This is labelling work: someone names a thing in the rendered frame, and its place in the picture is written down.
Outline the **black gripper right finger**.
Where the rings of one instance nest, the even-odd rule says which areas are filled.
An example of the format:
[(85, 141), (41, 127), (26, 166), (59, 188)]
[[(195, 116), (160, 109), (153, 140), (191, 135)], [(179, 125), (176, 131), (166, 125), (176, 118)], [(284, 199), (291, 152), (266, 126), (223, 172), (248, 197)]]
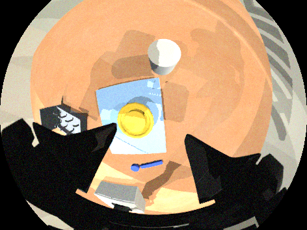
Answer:
[(213, 196), (261, 157), (260, 153), (230, 157), (188, 133), (184, 142), (200, 204), (213, 201)]

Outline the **white dish rack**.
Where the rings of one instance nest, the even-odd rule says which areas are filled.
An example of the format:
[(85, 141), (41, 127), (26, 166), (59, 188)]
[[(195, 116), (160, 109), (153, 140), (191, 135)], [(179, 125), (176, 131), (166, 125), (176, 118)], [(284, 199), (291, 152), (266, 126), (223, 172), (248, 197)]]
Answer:
[(55, 105), (54, 107), (44, 107), (39, 110), (41, 125), (50, 130), (55, 128), (63, 131), (66, 136), (86, 131), (86, 118), (73, 110)]

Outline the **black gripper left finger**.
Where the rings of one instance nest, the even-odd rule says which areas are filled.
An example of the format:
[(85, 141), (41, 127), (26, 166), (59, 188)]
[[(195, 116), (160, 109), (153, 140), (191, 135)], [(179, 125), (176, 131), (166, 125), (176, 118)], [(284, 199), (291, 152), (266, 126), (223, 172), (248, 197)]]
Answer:
[(57, 157), (65, 172), (78, 186), (88, 193), (101, 160), (111, 146), (117, 131), (117, 123), (109, 123), (70, 135), (60, 135), (41, 123), (33, 122), (37, 141)]

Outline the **blue spoon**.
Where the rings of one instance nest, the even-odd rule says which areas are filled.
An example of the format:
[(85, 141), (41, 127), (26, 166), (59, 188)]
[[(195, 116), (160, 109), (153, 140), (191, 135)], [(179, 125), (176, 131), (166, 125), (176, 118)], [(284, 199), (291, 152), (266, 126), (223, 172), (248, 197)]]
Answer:
[[(141, 167), (141, 169), (145, 169), (145, 168), (150, 168), (152, 166), (160, 165), (160, 164), (163, 164), (162, 160), (149, 162), (149, 164), (147, 164), (147, 163), (141, 164), (140, 167)], [(138, 164), (132, 164), (130, 168), (131, 168), (131, 170), (133, 170), (133, 172), (138, 172), (140, 170)]]

